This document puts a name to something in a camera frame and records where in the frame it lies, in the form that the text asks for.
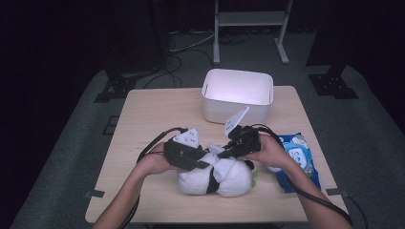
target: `white plastic bin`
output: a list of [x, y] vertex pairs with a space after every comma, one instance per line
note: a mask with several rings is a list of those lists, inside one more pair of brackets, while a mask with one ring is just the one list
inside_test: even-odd
[[204, 117], [224, 123], [249, 106], [240, 125], [266, 124], [273, 94], [273, 78], [268, 74], [214, 69], [202, 86]]

